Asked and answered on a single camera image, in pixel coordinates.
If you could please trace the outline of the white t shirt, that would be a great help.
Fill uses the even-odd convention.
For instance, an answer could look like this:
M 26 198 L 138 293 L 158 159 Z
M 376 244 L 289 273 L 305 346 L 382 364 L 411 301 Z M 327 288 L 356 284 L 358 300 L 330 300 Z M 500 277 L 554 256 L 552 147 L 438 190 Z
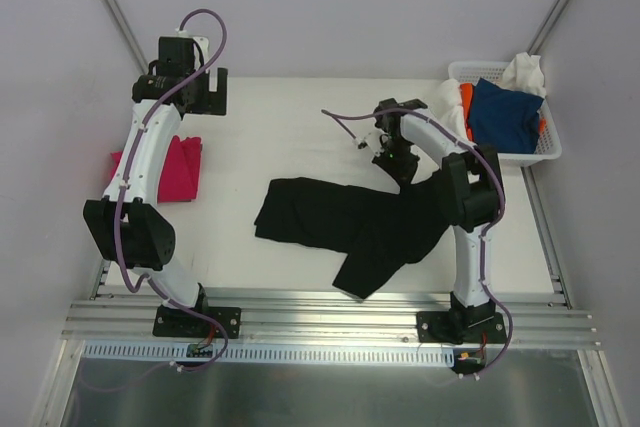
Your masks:
M 442 125 L 449 128 L 459 137 L 466 136 L 460 83 L 456 79 L 447 79 L 427 94 L 426 103 Z

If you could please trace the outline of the white cloth in basket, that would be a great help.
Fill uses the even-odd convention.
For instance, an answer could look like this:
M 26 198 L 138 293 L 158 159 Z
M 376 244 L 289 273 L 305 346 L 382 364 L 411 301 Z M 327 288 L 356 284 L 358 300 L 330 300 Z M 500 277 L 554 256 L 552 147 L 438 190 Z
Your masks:
M 518 53 L 503 71 L 499 86 L 545 98 L 547 90 L 541 69 L 541 56 Z

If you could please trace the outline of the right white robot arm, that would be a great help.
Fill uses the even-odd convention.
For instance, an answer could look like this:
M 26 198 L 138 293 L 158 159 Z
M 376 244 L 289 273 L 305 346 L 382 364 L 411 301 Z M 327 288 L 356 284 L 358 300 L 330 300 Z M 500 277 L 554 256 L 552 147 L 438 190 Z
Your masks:
M 374 118 L 380 133 L 373 163 L 399 186 L 409 185 L 417 171 L 413 146 L 438 166 L 430 179 L 435 182 L 436 204 L 453 226 L 456 249 L 447 328 L 456 340 L 470 341 L 496 311 L 496 302 L 488 294 L 489 230 L 501 219 L 505 206 L 497 153 L 445 127 L 418 99 L 383 100 Z

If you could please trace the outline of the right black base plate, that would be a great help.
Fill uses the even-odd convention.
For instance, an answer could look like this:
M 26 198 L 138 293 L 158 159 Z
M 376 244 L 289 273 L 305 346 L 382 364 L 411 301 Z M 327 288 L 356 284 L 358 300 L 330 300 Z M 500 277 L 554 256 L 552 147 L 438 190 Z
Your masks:
M 456 326 L 448 312 L 419 311 L 416 330 L 420 343 L 504 345 L 507 341 L 507 328 L 499 313 L 470 326 Z

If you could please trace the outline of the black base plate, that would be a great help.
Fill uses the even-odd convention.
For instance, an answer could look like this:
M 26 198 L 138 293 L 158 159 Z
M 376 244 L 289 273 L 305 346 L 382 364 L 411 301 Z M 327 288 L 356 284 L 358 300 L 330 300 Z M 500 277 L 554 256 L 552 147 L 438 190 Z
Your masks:
M 229 339 L 239 337 L 242 310 L 239 307 L 206 307 L 203 316 L 214 319 Z M 220 328 L 209 321 L 194 317 L 182 310 L 160 306 L 156 311 L 152 335 L 159 338 L 207 338 L 214 328 L 214 337 L 222 338 Z
M 470 326 L 456 326 L 448 312 L 419 311 L 416 330 L 420 343 L 504 345 L 507 341 L 507 328 L 499 313 Z

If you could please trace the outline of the white plastic basket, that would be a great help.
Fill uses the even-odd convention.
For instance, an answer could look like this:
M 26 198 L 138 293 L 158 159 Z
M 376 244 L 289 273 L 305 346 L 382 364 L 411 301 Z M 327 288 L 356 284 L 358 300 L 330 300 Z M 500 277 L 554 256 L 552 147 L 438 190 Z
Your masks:
M 534 88 L 509 83 L 504 61 L 454 61 L 449 77 L 462 87 L 466 134 L 496 148 L 502 162 L 529 167 L 560 157 L 562 148 L 546 99 Z

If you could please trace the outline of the orange t shirt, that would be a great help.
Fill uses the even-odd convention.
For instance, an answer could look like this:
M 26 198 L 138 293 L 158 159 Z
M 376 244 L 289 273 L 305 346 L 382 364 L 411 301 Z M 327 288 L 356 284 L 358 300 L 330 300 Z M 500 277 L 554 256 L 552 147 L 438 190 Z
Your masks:
M 465 126 L 466 136 L 469 140 L 473 140 L 473 132 L 469 124 L 471 105 L 473 101 L 473 92 L 474 92 L 474 85 L 472 83 L 462 83 L 460 85 L 464 126 Z

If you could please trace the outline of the blue t shirt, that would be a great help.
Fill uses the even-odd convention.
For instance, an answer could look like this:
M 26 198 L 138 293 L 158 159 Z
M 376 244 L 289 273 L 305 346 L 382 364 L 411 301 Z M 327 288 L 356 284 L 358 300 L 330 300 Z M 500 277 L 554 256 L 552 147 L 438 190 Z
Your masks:
M 503 89 L 480 78 L 474 86 L 469 124 L 476 144 L 499 153 L 533 154 L 540 137 L 543 98 Z

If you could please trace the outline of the folded pink t shirt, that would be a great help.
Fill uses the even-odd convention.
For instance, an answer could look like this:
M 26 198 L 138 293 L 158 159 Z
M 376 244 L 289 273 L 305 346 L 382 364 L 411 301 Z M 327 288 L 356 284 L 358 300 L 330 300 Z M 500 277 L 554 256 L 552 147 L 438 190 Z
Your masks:
M 187 202 L 198 194 L 202 139 L 173 135 L 171 140 L 151 142 L 149 135 L 142 137 L 135 150 L 130 142 L 123 152 L 112 153 L 114 165 L 111 179 L 102 194 L 115 202 L 119 188 L 124 184 L 122 176 L 133 152 L 133 163 L 128 170 L 124 202 L 139 198 L 156 207 L 159 203 Z

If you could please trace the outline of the aluminium mounting rail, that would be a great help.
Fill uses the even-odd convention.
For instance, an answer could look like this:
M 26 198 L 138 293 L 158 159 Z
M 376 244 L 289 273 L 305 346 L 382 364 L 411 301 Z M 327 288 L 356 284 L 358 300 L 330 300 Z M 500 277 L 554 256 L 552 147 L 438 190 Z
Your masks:
M 416 315 L 445 311 L 446 293 L 377 293 L 358 302 L 340 292 L 210 288 L 211 304 L 241 309 L 244 343 L 414 346 Z M 600 350 L 594 315 L 572 309 L 560 294 L 507 295 L 516 349 Z M 148 288 L 128 294 L 102 288 L 92 300 L 72 302 L 62 328 L 65 339 L 148 340 L 158 298 Z

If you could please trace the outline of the black t shirt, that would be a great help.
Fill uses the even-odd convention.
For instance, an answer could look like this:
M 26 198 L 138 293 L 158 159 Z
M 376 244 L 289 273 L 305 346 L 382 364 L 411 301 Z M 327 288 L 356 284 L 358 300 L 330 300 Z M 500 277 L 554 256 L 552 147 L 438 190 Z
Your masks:
M 450 227 L 428 179 L 397 193 L 309 178 L 274 179 L 255 236 L 346 255 L 332 285 L 365 300 L 422 261 Z

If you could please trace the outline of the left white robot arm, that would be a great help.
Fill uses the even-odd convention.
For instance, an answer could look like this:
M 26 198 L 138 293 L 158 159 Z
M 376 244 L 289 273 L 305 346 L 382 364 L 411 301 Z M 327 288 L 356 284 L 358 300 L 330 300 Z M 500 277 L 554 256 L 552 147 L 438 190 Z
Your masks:
M 131 292 L 149 283 L 188 335 L 210 322 L 201 285 L 175 256 L 174 227 L 158 211 L 161 174 L 183 118 L 225 115 L 228 71 L 210 69 L 217 56 L 208 38 L 180 30 L 158 42 L 158 57 L 132 87 L 131 128 L 112 180 L 98 200 L 86 201 L 83 218 L 106 261 L 115 262 Z

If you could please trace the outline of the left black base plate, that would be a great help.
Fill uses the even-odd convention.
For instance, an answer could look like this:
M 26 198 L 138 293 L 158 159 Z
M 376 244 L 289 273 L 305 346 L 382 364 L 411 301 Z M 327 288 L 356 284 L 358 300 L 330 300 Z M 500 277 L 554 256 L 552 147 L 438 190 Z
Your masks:
M 229 339 L 239 337 L 242 310 L 239 307 L 206 307 L 203 316 L 214 319 Z M 182 310 L 160 306 L 156 311 L 152 335 L 159 338 L 207 338 L 214 328 L 214 337 L 222 338 L 220 328 L 209 321 L 194 317 Z

